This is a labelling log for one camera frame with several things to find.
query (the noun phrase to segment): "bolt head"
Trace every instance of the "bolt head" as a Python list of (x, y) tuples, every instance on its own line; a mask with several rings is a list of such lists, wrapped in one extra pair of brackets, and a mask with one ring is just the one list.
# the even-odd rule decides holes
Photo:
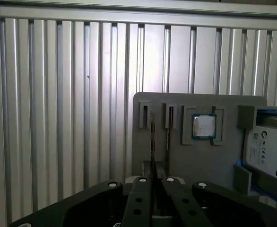
[(115, 223), (113, 227), (120, 227), (121, 226), (121, 223), (118, 222), (118, 223)]
[(201, 187), (201, 188), (205, 188), (207, 185), (205, 184), (205, 183), (203, 183), (203, 182), (200, 182), (199, 183), (199, 187)]
[(117, 186), (117, 184), (115, 182), (112, 182), (112, 183), (109, 183), (108, 186), (113, 188), (113, 187)]
[(169, 177), (169, 178), (167, 178), (167, 180), (166, 181), (168, 181), (168, 182), (173, 182), (174, 181), (174, 179), (173, 178), (171, 178), (171, 177)]

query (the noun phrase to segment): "blue component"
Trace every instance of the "blue component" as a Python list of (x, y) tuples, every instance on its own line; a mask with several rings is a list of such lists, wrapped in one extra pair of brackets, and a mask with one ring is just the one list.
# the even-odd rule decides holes
[(277, 110), (258, 110), (258, 114), (270, 114), (277, 116)]
[[(197, 116), (211, 116), (215, 117), (214, 136), (194, 136), (194, 117)], [(216, 138), (216, 114), (215, 113), (195, 113), (192, 114), (192, 139), (193, 140), (213, 140)]]
[(236, 162), (236, 164), (237, 164), (238, 166), (242, 166), (242, 161), (241, 161), (241, 160), (238, 160), (238, 161)]

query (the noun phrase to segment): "white label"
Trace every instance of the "white label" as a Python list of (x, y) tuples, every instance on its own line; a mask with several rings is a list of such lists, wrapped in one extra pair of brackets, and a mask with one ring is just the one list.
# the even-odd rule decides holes
[(277, 129), (256, 126), (246, 139), (247, 164), (277, 178)]

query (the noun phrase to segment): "gray 3d-printed holder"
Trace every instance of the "gray 3d-printed holder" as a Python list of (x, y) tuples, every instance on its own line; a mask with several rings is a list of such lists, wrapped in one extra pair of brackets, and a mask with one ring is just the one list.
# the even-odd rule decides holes
[[(132, 174), (150, 160), (150, 117), (155, 114), (156, 161), (164, 161), (169, 112), (173, 112), (169, 174), (188, 184), (210, 181), (233, 189), (234, 164), (242, 158), (239, 106), (266, 106), (260, 96), (137, 93), (133, 98)], [(216, 138), (192, 139), (192, 114), (216, 114)]]

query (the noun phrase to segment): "gray bracket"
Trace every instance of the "gray bracket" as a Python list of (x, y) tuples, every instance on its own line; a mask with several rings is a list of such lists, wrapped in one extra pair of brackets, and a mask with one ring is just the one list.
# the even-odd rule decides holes
[(246, 170), (244, 167), (235, 164), (234, 165), (234, 188), (244, 195), (250, 195), (252, 173)]
[(196, 107), (194, 106), (183, 106), (183, 121), (182, 121), (182, 144), (192, 145), (192, 114), (195, 113)]
[(256, 126), (258, 110), (277, 110), (277, 106), (239, 105), (237, 126), (242, 129), (253, 130)]
[(225, 144), (225, 134), (226, 134), (226, 122), (227, 122), (227, 112), (226, 108), (221, 106), (213, 106), (212, 113), (216, 114), (216, 138), (212, 140), (211, 144), (214, 146)]
[(169, 110), (170, 108), (172, 108), (172, 128), (176, 129), (176, 120), (177, 120), (177, 104), (176, 103), (166, 103), (165, 105), (165, 128), (168, 129), (169, 128)]
[(150, 102), (139, 102), (139, 127), (150, 128)]

